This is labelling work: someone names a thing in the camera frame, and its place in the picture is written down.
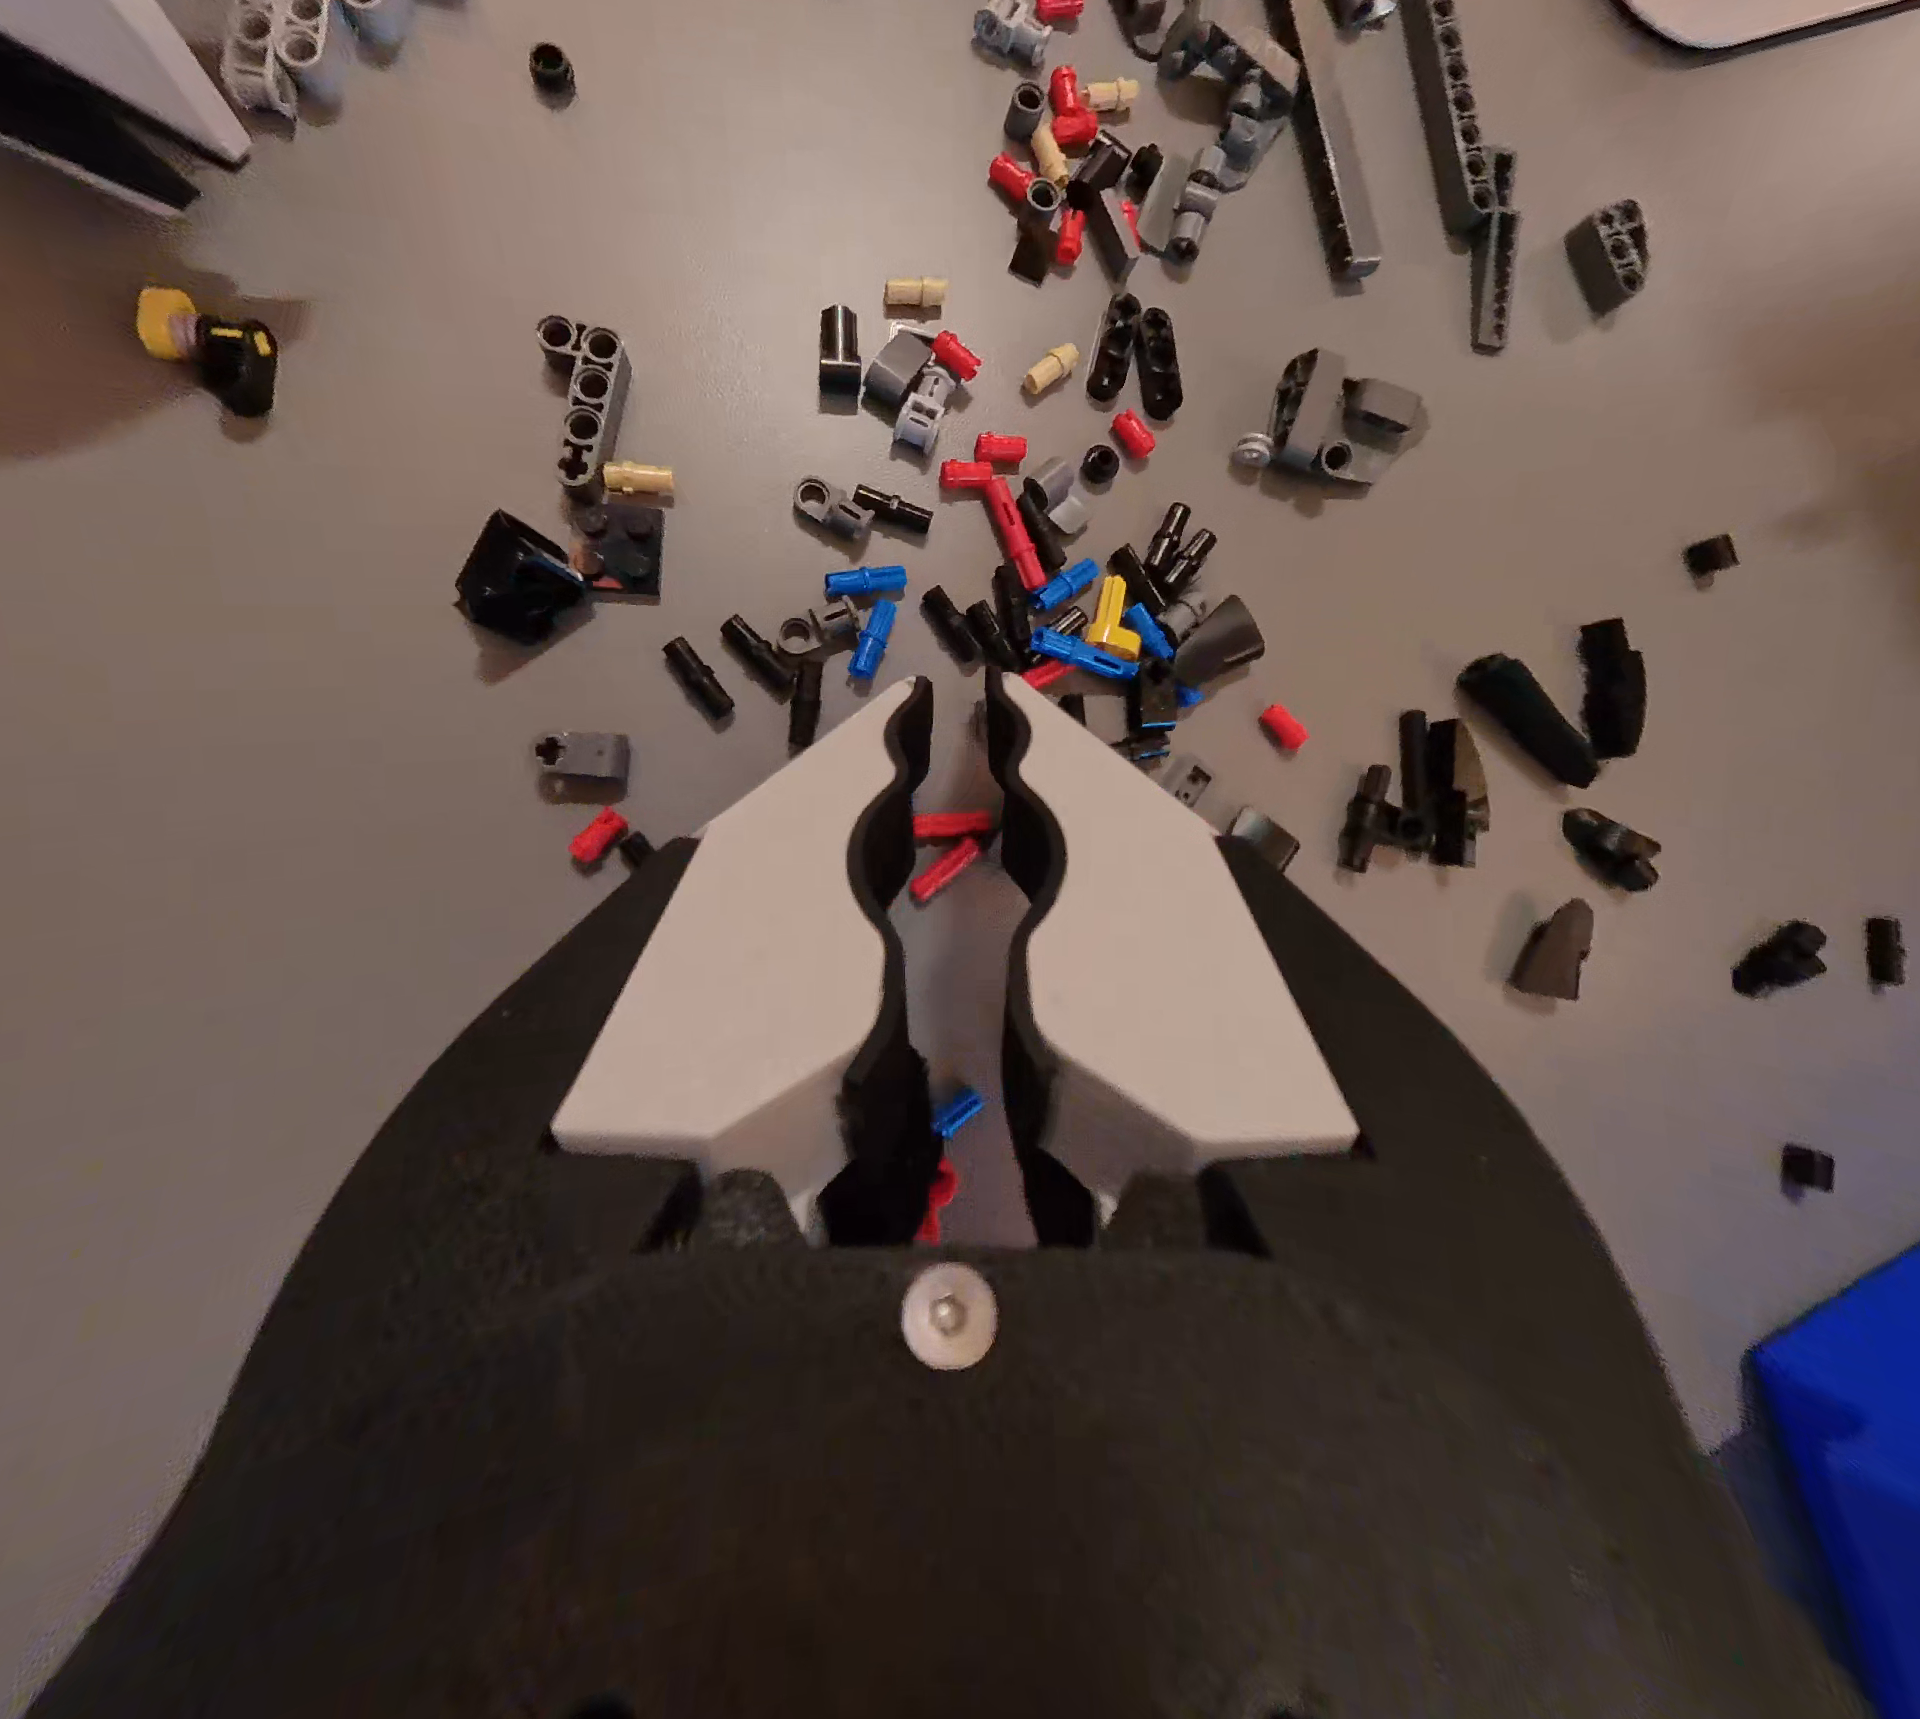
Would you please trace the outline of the blue plastic bin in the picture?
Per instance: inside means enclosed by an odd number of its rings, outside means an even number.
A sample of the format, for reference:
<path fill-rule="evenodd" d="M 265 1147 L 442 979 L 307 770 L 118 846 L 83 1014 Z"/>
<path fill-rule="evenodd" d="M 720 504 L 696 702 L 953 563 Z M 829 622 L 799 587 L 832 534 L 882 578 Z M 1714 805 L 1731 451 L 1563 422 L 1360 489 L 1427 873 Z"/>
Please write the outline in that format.
<path fill-rule="evenodd" d="M 1917 1247 L 1746 1356 L 1820 1610 L 1882 1716 L 1917 1713 Z"/>

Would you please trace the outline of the dark grey L-shaped lego beam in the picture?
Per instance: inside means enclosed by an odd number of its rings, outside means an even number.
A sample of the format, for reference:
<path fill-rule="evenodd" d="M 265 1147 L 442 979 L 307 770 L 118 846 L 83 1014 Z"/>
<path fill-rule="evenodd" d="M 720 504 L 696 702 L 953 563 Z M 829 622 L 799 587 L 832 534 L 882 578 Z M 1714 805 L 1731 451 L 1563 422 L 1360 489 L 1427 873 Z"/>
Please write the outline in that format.
<path fill-rule="evenodd" d="M 675 498 L 675 472 L 619 460 L 616 436 L 631 389 L 631 351 L 625 339 L 587 318 L 560 313 L 537 321 L 540 354 L 563 374 L 563 425 L 557 442 L 557 481 L 578 507 L 602 498 Z"/>

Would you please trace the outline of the dark grey angled lego panel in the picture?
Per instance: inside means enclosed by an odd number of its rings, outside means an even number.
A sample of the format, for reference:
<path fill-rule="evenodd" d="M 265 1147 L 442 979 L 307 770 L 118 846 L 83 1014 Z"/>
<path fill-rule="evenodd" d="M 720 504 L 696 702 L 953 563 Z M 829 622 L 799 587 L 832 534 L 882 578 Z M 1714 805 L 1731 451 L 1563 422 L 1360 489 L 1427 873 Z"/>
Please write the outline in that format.
<path fill-rule="evenodd" d="M 1230 466 L 1242 478 L 1283 472 L 1324 489 L 1366 492 L 1430 430 L 1419 392 L 1351 374 L 1327 345 L 1295 354 L 1262 428 L 1239 436 Z"/>

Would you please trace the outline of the long dark grey lego beam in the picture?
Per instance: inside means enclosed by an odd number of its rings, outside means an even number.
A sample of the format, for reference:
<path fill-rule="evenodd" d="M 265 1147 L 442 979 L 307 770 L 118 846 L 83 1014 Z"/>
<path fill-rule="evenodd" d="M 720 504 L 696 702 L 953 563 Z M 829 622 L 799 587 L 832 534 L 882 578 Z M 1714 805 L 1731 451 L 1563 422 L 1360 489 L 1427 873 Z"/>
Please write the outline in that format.
<path fill-rule="evenodd" d="M 1280 44 L 1298 59 L 1292 127 L 1324 259 L 1336 286 L 1360 286 L 1383 259 L 1357 130 L 1339 86 L 1339 32 L 1324 0 L 1268 0 Z"/>
<path fill-rule="evenodd" d="M 1472 259 L 1472 348 L 1495 357 L 1513 315 L 1516 153 L 1484 130 L 1457 0 L 1395 3 L 1442 227 Z"/>

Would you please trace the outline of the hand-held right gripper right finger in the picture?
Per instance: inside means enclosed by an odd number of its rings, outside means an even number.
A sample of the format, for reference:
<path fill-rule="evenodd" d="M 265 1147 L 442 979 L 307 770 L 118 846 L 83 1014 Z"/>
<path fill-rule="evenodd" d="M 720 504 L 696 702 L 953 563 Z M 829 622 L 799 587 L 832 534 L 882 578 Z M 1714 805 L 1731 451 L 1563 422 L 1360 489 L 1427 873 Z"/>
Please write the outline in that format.
<path fill-rule="evenodd" d="M 1345 1159 L 1360 1123 L 1236 867 L 1248 843 L 1026 678 L 988 675 L 997 855 L 1026 899 L 1003 1115 L 1041 1247 L 1091 1247 L 1138 1179 Z"/>

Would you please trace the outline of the black square lego bracket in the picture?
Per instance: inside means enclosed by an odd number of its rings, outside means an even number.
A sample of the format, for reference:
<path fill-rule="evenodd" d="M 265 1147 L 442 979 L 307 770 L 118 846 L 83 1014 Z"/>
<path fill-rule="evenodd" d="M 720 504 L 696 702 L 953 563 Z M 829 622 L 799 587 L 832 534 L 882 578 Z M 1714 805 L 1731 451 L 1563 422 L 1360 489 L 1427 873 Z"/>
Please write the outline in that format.
<path fill-rule="evenodd" d="M 554 540 L 493 510 L 454 581 L 454 607 L 472 628 L 516 649 L 540 649 L 593 604 L 661 596 L 667 513 L 631 501 L 572 510 Z"/>

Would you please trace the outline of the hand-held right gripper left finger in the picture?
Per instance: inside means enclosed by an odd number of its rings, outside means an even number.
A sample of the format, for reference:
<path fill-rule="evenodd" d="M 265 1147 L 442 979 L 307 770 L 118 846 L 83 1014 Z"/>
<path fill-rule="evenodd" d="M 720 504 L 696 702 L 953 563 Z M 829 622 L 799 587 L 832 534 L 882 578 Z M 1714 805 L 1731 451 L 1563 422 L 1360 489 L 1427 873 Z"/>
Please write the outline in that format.
<path fill-rule="evenodd" d="M 920 1232 L 938 1135 L 894 902 L 929 749 L 932 684 L 902 678 L 684 846 L 560 1150 L 755 1171 L 838 1244 Z"/>

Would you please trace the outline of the dark grey curved lego block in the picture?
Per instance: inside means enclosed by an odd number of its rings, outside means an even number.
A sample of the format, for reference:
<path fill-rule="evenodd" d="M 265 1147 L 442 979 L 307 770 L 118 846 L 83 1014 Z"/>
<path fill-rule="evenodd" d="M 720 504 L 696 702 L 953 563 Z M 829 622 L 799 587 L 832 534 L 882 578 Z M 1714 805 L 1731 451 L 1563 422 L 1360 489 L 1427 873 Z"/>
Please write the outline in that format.
<path fill-rule="evenodd" d="M 1566 230 L 1566 257 L 1596 318 L 1619 313 L 1646 292 L 1649 236 L 1640 201 L 1619 198 Z"/>

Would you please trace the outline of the cluster of black lego panels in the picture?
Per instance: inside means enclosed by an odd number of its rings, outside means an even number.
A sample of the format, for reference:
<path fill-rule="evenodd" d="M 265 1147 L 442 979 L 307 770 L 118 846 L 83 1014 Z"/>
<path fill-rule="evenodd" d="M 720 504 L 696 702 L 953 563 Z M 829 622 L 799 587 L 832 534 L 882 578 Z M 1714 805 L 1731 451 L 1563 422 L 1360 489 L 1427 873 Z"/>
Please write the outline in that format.
<path fill-rule="evenodd" d="M 1870 531 L 1725 522 L 1442 643 L 1407 964 L 1607 1218 L 1917 1224 L 1917 616 Z"/>

